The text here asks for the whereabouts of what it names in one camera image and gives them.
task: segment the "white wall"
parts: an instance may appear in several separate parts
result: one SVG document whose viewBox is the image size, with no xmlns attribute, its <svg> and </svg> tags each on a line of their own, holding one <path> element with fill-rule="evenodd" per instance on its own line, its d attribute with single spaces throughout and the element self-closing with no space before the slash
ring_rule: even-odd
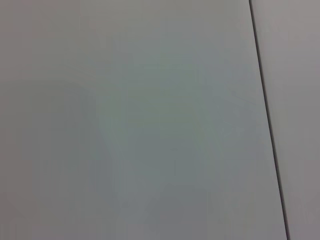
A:
<svg viewBox="0 0 320 240">
<path fill-rule="evenodd" d="M 285 239 L 247 0 L 2 0 L 0 32 L 3 226 Z"/>
<path fill-rule="evenodd" d="M 291 240 L 320 236 L 320 1 L 252 0 Z"/>
</svg>

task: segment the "gray surface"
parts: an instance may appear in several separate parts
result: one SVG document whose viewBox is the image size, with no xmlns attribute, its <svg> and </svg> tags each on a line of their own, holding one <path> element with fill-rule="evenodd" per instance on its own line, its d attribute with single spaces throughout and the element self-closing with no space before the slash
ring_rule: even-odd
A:
<svg viewBox="0 0 320 240">
<path fill-rule="evenodd" d="M 320 2 L 252 3 L 291 240 L 317 240 Z"/>
<path fill-rule="evenodd" d="M 0 31 L 5 239 L 286 238 L 248 1 L 5 0 Z"/>
</svg>

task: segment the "dark vertical line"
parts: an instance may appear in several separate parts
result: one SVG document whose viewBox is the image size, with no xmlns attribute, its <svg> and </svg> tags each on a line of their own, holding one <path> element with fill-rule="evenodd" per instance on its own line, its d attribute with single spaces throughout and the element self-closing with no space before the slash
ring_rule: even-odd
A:
<svg viewBox="0 0 320 240">
<path fill-rule="evenodd" d="M 268 125 L 269 125 L 269 132 L 270 132 L 270 138 L 271 138 L 271 144 L 272 144 L 272 151 L 273 151 L 276 179 L 277 179 L 277 182 L 278 182 L 279 193 L 280 193 L 280 200 L 281 200 L 281 206 L 282 206 L 282 214 L 283 214 L 285 234 L 286 234 L 286 239 L 290 240 L 291 238 L 290 238 L 290 232 L 289 232 L 289 225 L 288 225 L 287 210 L 286 210 L 286 204 L 285 204 L 285 198 L 284 198 L 284 191 L 283 191 L 281 177 L 280 177 L 279 163 L 278 163 L 278 157 L 277 157 L 277 151 L 276 151 L 276 145 L 275 145 L 275 137 L 274 137 L 273 128 L 272 128 L 271 119 L 270 119 L 270 110 L 269 110 L 268 98 L 267 98 L 267 93 L 266 93 L 265 78 L 264 78 L 263 67 L 262 67 L 262 62 L 261 62 L 260 48 L 259 48 L 259 42 L 258 42 L 258 37 L 257 37 L 257 29 L 256 29 L 254 10 L 253 10 L 253 6 L 252 6 L 252 0 L 249 0 L 249 6 L 250 6 L 251 19 L 252 19 L 252 26 L 253 26 L 253 34 L 254 34 L 256 53 L 257 53 L 257 57 L 258 57 L 260 78 L 261 78 L 261 83 L 262 83 L 262 90 L 263 90 L 264 104 L 265 104 L 265 110 L 266 110 L 266 117 L 267 117 L 267 121 L 268 121 Z"/>
</svg>

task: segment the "gray wall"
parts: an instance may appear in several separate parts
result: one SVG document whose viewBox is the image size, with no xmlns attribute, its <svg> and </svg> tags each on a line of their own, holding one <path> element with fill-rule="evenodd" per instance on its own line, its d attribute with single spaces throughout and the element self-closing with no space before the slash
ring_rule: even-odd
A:
<svg viewBox="0 0 320 240">
<path fill-rule="evenodd" d="M 320 2 L 252 3 L 291 240 L 317 240 Z"/>
<path fill-rule="evenodd" d="M 4 239 L 285 239 L 248 1 L 2 0 L 0 32 Z"/>
</svg>

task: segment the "white panel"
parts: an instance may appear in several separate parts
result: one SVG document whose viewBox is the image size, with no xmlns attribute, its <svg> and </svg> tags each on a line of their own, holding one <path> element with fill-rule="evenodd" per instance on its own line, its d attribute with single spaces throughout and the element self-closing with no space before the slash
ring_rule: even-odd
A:
<svg viewBox="0 0 320 240">
<path fill-rule="evenodd" d="M 0 32 L 5 239 L 286 238 L 247 0 L 2 0 Z"/>
<path fill-rule="evenodd" d="M 320 1 L 252 3 L 291 240 L 317 240 Z"/>
</svg>

